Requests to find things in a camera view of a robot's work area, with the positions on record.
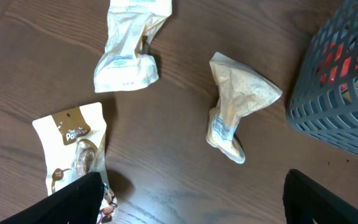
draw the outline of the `brown and white wrapper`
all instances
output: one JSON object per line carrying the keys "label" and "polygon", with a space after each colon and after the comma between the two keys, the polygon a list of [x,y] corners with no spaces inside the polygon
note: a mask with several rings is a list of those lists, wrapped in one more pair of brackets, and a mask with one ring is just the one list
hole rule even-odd
{"label": "brown and white wrapper", "polygon": [[282,91],[247,65],[219,52],[209,64],[219,88],[219,101],[209,111],[206,140],[228,158],[242,164],[246,157],[233,138],[240,118],[271,105]]}
{"label": "brown and white wrapper", "polygon": [[61,111],[32,124],[44,148],[48,195],[89,172],[99,172],[105,190],[97,223],[111,223],[117,199],[108,187],[104,161],[106,122],[101,103]]}

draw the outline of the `wooden table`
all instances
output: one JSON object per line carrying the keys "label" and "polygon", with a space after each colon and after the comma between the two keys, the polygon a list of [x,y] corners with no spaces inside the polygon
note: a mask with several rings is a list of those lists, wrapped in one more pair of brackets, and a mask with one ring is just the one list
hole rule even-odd
{"label": "wooden table", "polygon": [[[340,4],[173,0],[150,46],[160,80],[95,94],[108,0],[0,0],[0,220],[47,196],[44,152],[31,122],[95,101],[108,124],[116,223],[284,223],[291,168],[358,208],[358,157],[298,134],[285,120],[303,54]],[[274,105],[241,119],[244,165],[205,140],[218,99],[209,67],[217,51],[283,90]]]}

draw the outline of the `trash inside basket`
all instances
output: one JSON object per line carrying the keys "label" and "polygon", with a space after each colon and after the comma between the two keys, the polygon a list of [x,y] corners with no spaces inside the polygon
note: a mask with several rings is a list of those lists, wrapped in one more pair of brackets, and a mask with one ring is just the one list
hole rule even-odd
{"label": "trash inside basket", "polygon": [[286,116],[295,130],[358,155],[358,1],[312,38]]}

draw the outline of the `brown logo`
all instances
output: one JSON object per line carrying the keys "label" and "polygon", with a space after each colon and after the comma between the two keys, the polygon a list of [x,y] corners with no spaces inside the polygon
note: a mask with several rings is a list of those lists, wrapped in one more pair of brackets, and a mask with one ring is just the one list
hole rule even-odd
{"label": "brown logo", "polygon": [[74,143],[78,137],[86,136],[91,131],[79,108],[55,113],[52,117],[62,134],[65,146]]}

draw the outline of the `trash bin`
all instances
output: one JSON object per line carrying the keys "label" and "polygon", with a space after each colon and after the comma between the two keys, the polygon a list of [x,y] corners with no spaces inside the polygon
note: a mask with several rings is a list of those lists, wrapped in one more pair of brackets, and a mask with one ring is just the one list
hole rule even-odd
{"label": "trash bin", "polygon": [[358,155],[358,1],[312,38],[286,110],[290,126]]}

